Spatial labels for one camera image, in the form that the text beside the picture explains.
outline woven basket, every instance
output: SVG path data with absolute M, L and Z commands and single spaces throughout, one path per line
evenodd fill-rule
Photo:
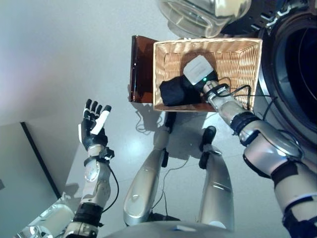
M 159 86 L 183 75 L 184 66 L 198 55 L 203 55 L 218 73 L 220 83 L 230 86 L 230 91 L 243 86 L 251 86 L 255 94 L 261 61 L 262 40 L 255 38 L 213 38 L 177 40 L 154 43 L 153 57 L 153 107 L 156 111 L 174 112 L 214 112 L 204 102 L 182 106 L 168 107 L 163 104 Z M 246 95 L 245 88 L 236 95 Z M 236 97 L 247 107 L 247 96 Z M 254 97 L 250 98 L 250 110 L 253 109 Z

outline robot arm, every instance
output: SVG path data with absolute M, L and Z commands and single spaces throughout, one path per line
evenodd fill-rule
M 79 140 L 88 152 L 85 166 L 85 185 L 80 205 L 71 223 L 67 226 L 64 238 L 96 238 L 103 209 L 110 197 L 109 177 L 112 173 L 109 159 L 114 152 L 106 147 L 104 123 L 111 107 L 102 106 L 89 99 L 84 109 L 84 119 L 78 125 Z
M 206 81 L 213 71 L 203 56 L 184 68 L 184 74 L 204 93 L 223 120 L 246 146 L 244 161 L 260 176 L 274 181 L 274 192 L 284 214 L 283 224 L 292 237 L 317 234 L 317 175 L 301 162 L 303 151 L 267 122 L 243 109 L 215 80 Z

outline black fabric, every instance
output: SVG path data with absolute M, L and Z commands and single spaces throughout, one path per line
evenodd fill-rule
M 276 188 L 277 184 L 283 179 L 297 174 L 297 166 L 294 162 L 286 162 L 285 164 L 282 164 L 271 174 L 272 180 L 274 181 L 274 188 Z
M 82 222 L 98 227 L 103 208 L 95 203 L 82 203 L 74 216 L 74 222 Z
M 283 218 L 283 225 L 292 238 L 316 238 L 317 227 L 312 221 L 298 221 L 292 212 L 288 210 Z
M 248 158 L 243 155 L 243 160 L 244 162 L 246 162 L 246 164 L 250 167 L 250 169 L 252 169 L 254 172 L 256 172 L 259 176 L 263 177 L 263 178 L 267 178 L 270 179 L 270 176 L 263 173 L 261 170 L 259 170 L 257 167 L 255 167 L 253 164 L 251 164 L 251 162 L 248 160 Z
M 200 93 L 184 75 L 162 82 L 159 89 L 165 106 L 201 103 Z
M 246 125 L 255 120 L 260 120 L 260 118 L 251 112 L 240 113 L 232 119 L 230 127 L 236 134 L 240 134 Z
M 301 199 L 296 200 L 295 202 L 290 203 L 286 208 L 285 208 L 285 213 L 291 209 L 292 207 L 294 207 L 297 204 L 303 203 L 303 202 L 311 202 L 313 201 L 313 197 L 309 196 L 309 197 L 304 197 Z

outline wire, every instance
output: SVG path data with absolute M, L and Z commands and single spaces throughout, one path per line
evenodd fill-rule
M 236 94 L 237 92 L 241 91 L 241 90 L 244 89 L 244 88 L 248 88 L 247 109 L 250 110 L 250 96 L 251 96 L 251 86 L 250 86 L 250 85 L 243 85 L 243 86 L 237 88 L 236 90 L 234 90 L 233 92 L 227 93 L 227 94 L 225 94 L 225 95 L 221 95 L 221 94 L 219 94 L 218 92 L 214 92 L 214 93 L 215 93 L 215 95 L 216 95 L 217 97 L 225 98 L 225 97 L 232 96 L 232 95 Z
M 296 137 L 295 137 L 292 133 L 290 133 L 289 131 L 287 131 L 287 130 L 281 130 L 281 129 L 278 130 L 278 131 L 279 131 L 279 132 L 282 132 L 282 133 L 284 133 L 284 134 L 288 134 L 298 146 L 301 146 L 300 143 L 299 143 L 299 141 L 296 139 Z
M 165 187 L 165 178 L 166 178 L 166 176 L 168 175 L 168 173 L 171 172 L 172 170 L 181 169 L 182 167 L 184 167 L 184 166 L 187 164 L 187 162 L 188 162 L 188 160 L 186 160 L 186 162 L 185 162 L 182 166 L 180 166 L 180 167 L 178 167 L 178 168 L 169 169 L 169 170 L 166 172 L 166 174 L 165 174 L 165 176 L 164 176 L 164 178 L 163 178 L 162 193 L 161 193 L 161 195 L 160 195 L 158 201 L 156 202 L 156 204 L 152 207 L 152 209 L 154 209 L 154 208 L 156 207 L 156 205 L 157 205 L 157 204 L 162 200 L 162 198 L 163 198 L 163 195 L 164 195 L 164 187 Z
M 301 48 L 302 48 L 302 44 L 303 44 L 303 40 L 304 40 L 304 37 L 307 33 L 309 28 L 306 29 L 306 31 L 303 33 L 303 36 L 302 36 L 302 39 L 301 39 L 301 42 L 299 44 L 299 47 L 298 47 L 298 67 L 299 67 L 299 72 L 301 73 L 301 77 L 304 81 L 304 84 L 307 88 L 307 90 L 309 91 L 309 93 L 312 95 L 312 97 L 317 101 L 317 98 L 316 96 L 313 94 L 313 92 L 311 91 L 311 89 L 309 88 L 309 86 L 307 85 L 307 82 L 305 80 L 305 77 L 303 76 L 303 72 L 302 72 L 302 66 L 301 66 Z
M 104 213 L 105 211 L 109 210 L 110 207 L 112 207 L 113 204 L 116 202 L 116 200 L 118 199 L 118 196 L 119 196 L 119 183 L 118 183 L 118 180 L 117 180 L 117 178 L 115 177 L 114 172 L 112 171 L 112 169 L 110 168 L 109 165 L 108 165 L 108 167 L 109 167 L 109 169 L 110 169 L 110 171 L 111 171 L 111 173 L 112 173 L 112 175 L 113 175 L 113 178 L 114 178 L 114 180 L 115 180 L 115 182 L 116 182 L 116 184 L 117 184 L 117 195 L 115 196 L 114 201 L 113 201 L 106 209 L 104 209 L 102 213 Z
M 167 213 L 166 195 L 165 195 L 165 192 L 164 192 L 164 191 L 163 191 L 163 194 L 164 194 L 164 201 L 165 201 L 165 212 L 166 212 L 166 216 L 168 216 L 168 213 Z
M 269 109 L 271 108 L 271 106 L 273 105 L 273 103 L 275 102 L 276 99 L 277 99 L 277 97 L 274 97 L 274 98 L 272 99 L 272 101 L 268 104 L 268 106 L 267 106 L 267 108 L 266 108 L 266 110 L 265 110 L 265 112 L 264 112 L 264 114 L 263 114 L 262 120 L 265 120 L 265 119 L 266 119 L 266 115 L 267 115 Z

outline black cable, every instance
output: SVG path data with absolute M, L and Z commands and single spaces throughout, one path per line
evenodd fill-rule
M 234 90 L 233 92 L 227 93 L 227 94 L 225 94 L 225 95 L 221 95 L 221 94 L 219 94 L 218 92 L 214 92 L 214 93 L 215 93 L 215 95 L 216 95 L 217 97 L 225 98 L 225 97 L 232 96 L 232 95 L 236 94 L 237 92 L 241 91 L 241 90 L 244 89 L 244 88 L 248 88 L 247 109 L 250 110 L 250 97 L 251 97 L 251 86 L 250 86 L 250 85 L 243 85 L 243 86 L 237 88 L 236 90 Z
M 108 167 L 109 167 L 109 169 L 110 169 L 110 171 L 111 171 L 111 173 L 112 173 L 112 175 L 114 177 L 114 180 L 115 180 L 115 182 L 117 184 L 117 195 L 115 196 L 114 201 L 106 209 L 104 209 L 102 213 L 104 213 L 105 211 L 109 210 L 109 208 L 113 206 L 113 204 L 116 202 L 116 200 L 118 199 L 118 196 L 119 196 L 119 183 L 118 183 L 118 180 L 115 177 L 114 172 L 112 171 L 112 169 L 110 168 L 109 165 L 108 165 Z
M 166 212 L 166 216 L 168 216 L 168 213 L 167 213 L 166 195 L 165 195 L 165 192 L 164 192 L 164 191 L 163 191 L 163 194 L 164 194 L 164 200 L 165 200 L 165 212 Z
M 172 169 L 169 169 L 167 172 L 166 172 L 166 174 L 165 174 L 165 176 L 164 176 L 164 178 L 163 178 L 163 188 L 162 188 L 162 193 L 160 194 L 160 197 L 159 197 L 159 199 L 158 199 L 158 201 L 156 202 L 156 204 L 152 207 L 152 209 L 154 209 L 155 207 L 156 207 L 156 205 L 158 205 L 158 203 L 162 200 L 162 198 L 163 198 L 163 194 L 164 194 L 164 187 L 165 187 L 165 178 L 166 178 L 166 176 L 168 175 L 168 173 L 169 172 L 171 172 L 172 170 L 178 170 L 178 169 L 181 169 L 182 167 L 184 167 L 186 164 L 187 164 L 187 162 L 188 162 L 189 160 L 186 160 L 186 162 L 182 165 L 182 166 L 180 166 L 180 167 L 178 167 L 178 168 L 172 168 Z
M 277 99 L 277 97 L 274 97 L 274 98 L 272 99 L 272 101 L 268 104 L 268 106 L 267 106 L 267 108 L 266 108 L 266 110 L 265 110 L 265 112 L 264 112 L 264 114 L 263 114 L 262 120 L 265 121 L 266 115 L 267 115 L 269 109 L 271 108 L 272 104 L 275 102 L 276 99 Z

